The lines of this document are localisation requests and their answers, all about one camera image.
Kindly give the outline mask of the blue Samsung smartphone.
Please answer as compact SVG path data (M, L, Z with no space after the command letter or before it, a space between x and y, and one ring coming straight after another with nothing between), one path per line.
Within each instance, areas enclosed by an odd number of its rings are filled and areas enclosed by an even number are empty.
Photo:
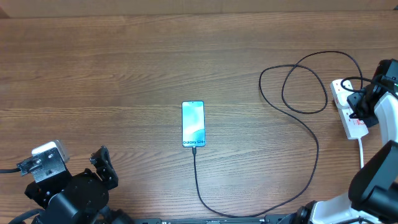
M204 147L206 145L205 104L203 101L182 103L182 145L183 147Z

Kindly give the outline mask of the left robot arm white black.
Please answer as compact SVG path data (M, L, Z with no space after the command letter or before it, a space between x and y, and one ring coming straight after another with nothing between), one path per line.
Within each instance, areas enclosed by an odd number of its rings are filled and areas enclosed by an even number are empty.
M118 176L111 164L109 151L101 146L89 161L95 171L85 169L71 175L61 146L50 142L32 151L32 157L1 173L32 174L34 181L25 189L25 195L39 207L17 217L12 223L25 223L32 218L41 224L133 223L121 209L108 207L109 191L118 186Z

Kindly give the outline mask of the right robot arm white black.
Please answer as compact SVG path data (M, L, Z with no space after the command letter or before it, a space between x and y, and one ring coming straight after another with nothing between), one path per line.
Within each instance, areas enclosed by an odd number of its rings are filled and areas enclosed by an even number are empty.
M310 202L280 223L397 223L397 60L380 61L360 90L350 81L330 85L347 136L360 138L377 124L383 146L361 165L347 193Z

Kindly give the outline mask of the white charger adapter plug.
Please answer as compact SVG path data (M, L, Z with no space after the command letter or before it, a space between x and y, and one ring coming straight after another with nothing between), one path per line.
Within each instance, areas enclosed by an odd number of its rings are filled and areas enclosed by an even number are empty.
M350 91L337 91L335 99L335 104L339 109L347 109L350 107L348 103L348 97L352 94Z

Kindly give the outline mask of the white power strip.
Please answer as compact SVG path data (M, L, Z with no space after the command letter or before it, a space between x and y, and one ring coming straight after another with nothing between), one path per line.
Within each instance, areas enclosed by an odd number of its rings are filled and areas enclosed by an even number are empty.
M336 96L336 92L345 90L341 86L341 81L342 81L342 79L333 80L330 84L330 89L331 89L334 101L335 101L334 97ZM338 113L341 118L341 121L342 121L342 124L344 127L344 131L345 131L348 139L350 139L350 140L360 139L369 133L368 128L363 121L356 119L356 118L350 118L350 115L353 113L353 110L351 109L351 107L349 107L347 109L339 109L338 108Z

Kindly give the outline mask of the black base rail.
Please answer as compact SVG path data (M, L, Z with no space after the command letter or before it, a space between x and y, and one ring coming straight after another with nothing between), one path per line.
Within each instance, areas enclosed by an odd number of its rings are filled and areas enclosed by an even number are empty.
M266 215L265 218L184 218L166 219L160 218L133 218L133 224L289 224L293 223L292 214Z

